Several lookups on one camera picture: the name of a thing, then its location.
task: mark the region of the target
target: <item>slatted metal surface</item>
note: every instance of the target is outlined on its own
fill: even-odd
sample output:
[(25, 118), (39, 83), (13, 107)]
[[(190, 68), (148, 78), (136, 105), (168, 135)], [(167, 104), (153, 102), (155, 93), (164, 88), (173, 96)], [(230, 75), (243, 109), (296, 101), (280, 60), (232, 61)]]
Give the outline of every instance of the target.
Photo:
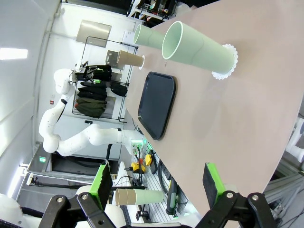
[[(141, 151), (141, 158), (145, 158), (145, 156), (148, 154), (149, 150), (152, 147), (150, 146), (149, 143), (147, 143), (146, 146), (144, 146), (143, 150)], [(155, 155), (156, 162), (158, 164), (159, 162), (159, 157), (157, 154)], [(136, 158), (132, 158), (132, 162), (137, 162)], [(169, 189), (169, 181), (166, 179), (166, 176), (162, 174), (162, 180), (164, 186)], [(161, 185), (159, 183), (159, 178), (158, 178), (158, 172), (155, 174), (152, 174), (150, 167), (146, 166), (146, 173), (142, 175), (142, 181), (145, 186), (147, 186), (148, 190), (162, 190)], [(168, 215), (166, 214), (166, 208), (167, 208), (167, 195), (165, 196), (165, 199), (161, 203), (153, 203), (145, 206), (145, 210), (150, 212), (150, 219), (152, 222), (167, 222), (171, 221), (173, 219), (173, 215)], [(186, 195), (183, 193), (183, 191), (178, 187), (178, 196), (177, 196), (177, 207), (176, 207), (176, 215), (180, 216), (181, 213), (183, 212), (183, 209), (186, 206), (186, 203), (188, 202), (188, 198)]]

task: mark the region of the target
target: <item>black tray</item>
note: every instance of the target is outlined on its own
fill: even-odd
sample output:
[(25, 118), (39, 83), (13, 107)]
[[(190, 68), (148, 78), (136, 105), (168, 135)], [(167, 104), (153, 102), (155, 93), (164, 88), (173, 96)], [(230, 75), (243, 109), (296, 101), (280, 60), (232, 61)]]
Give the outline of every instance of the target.
[(150, 72), (144, 83), (138, 119), (154, 140), (165, 132), (175, 95), (172, 76)]

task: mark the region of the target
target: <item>fluorescent light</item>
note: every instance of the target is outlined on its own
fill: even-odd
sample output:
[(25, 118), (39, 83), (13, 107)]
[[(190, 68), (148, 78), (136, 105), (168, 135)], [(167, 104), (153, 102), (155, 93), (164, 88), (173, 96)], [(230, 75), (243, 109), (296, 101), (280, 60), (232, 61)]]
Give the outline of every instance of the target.
[(27, 49), (18, 48), (0, 48), (0, 60), (27, 58)]
[(13, 179), (11, 180), (8, 193), (6, 194), (8, 197), (12, 198), (15, 189), (17, 187), (18, 182), (20, 181), (20, 177), (24, 172), (24, 167), (19, 166), (15, 172)]

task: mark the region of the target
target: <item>white robotic arm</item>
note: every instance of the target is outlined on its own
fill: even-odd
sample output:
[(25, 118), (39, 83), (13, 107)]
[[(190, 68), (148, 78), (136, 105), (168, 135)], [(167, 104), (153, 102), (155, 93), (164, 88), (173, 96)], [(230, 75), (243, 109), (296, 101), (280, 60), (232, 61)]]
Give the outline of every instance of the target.
[(75, 87), (69, 82), (75, 82), (76, 76), (73, 70), (61, 69), (55, 72), (54, 80), (56, 91), (62, 96), (55, 107), (44, 113), (39, 126), (39, 133), (44, 138), (43, 148), (46, 152), (57, 151), (62, 156), (69, 156), (85, 148), (90, 143), (95, 146), (122, 144), (130, 154), (133, 154), (133, 145), (143, 146), (144, 136), (138, 131), (100, 129), (97, 124), (92, 124), (82, 132), (62, 141), (59, 135), (54, 134), (54, 128), (63, 113), (68, 99), (75, 91)]

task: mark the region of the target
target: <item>yellow object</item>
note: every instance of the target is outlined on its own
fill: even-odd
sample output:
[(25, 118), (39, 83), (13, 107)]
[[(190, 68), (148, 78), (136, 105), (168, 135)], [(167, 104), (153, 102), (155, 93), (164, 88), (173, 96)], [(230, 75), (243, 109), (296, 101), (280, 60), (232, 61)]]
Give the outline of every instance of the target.
[[(136, 171), (139, 170), (139, 164), (138, 163), (132, 162), (131, 167), (133, 168), (133, 172), (136, 172)], [(142, 168), (143, 172), (146, 171), (146, 168), (145, 168), (144, 165), (141, 165), (141, 168)]]
[(147, 154), (146, 155), (146, 165), (150, 165), (152, 162), (152, 155), (151, 154)]

